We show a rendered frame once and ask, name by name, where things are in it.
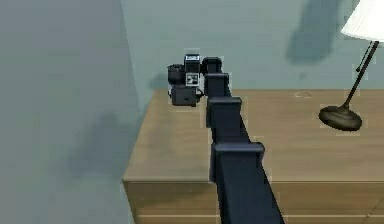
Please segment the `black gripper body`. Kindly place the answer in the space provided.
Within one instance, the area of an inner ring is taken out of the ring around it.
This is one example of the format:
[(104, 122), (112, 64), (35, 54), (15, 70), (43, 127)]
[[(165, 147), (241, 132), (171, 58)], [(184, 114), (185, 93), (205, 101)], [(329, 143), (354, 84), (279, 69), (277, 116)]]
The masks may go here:
[(195, 107), (204, 95), (199, 73), (187, 73), (182, 64), (171, 64), (168, 69), (168, 95), (174, 106)]

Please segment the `brown wooden chest of drawers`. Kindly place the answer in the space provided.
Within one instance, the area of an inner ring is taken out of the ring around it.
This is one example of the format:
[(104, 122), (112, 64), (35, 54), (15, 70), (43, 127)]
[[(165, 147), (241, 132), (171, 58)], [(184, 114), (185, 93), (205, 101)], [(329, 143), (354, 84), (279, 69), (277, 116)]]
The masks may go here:
[[(361, 90), (357, 132), (323, 125), (319, 110), (344, 90), (239, 90), (252, 140), (286, 224), (384, 224), (384, 90)], [(136, 224), (218, 224), (209, 183), (205, 107), (176, 107), (154, 92), (123, 177)]]

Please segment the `white shade table lamp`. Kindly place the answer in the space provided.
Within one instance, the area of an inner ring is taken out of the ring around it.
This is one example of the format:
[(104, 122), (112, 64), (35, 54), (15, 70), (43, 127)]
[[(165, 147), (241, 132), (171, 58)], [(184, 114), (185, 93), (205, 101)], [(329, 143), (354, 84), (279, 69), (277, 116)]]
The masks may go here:
[(351, 16), (341, 29), (345, 36), (368, 40), (369, 47), (356, 68), (358, 76), (341, 106), (326, 106), (319, 111), (319, 120), (341, 131), (358, 131), (362, 118), (350, 109), (350, 102), (380, 43), (384, 43), (384, 0), (359, 0)]

